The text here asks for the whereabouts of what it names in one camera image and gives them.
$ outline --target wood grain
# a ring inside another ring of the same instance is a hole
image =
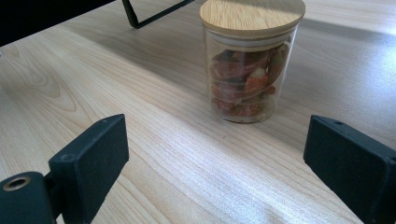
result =
[[[123,113],[131,160],[93,223],[361,223],[304,164],[304,142],[319,114],[396,148],[395,35],[307,1],[276,113],[235,124],[207,99],[203,2],[135,30],[117,1],[0,48],[0,179],[46,174],[55,152]],[[136,2],[138,16],[170,2],[153,4]]]
[[[200,8],[208,29],[248,38],[284,34],[297,26],[304,14],[301,0],[209,0]]]

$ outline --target wooden table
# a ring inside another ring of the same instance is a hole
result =
[[[131,158],[93,223],[360,223],[304,143],[318,114],[396,148],[395,4],[306,0],[276,113],[243,125],[208,103],[203,2],[135,30],[116,1],[0,48],[0,179],[122,113]]]

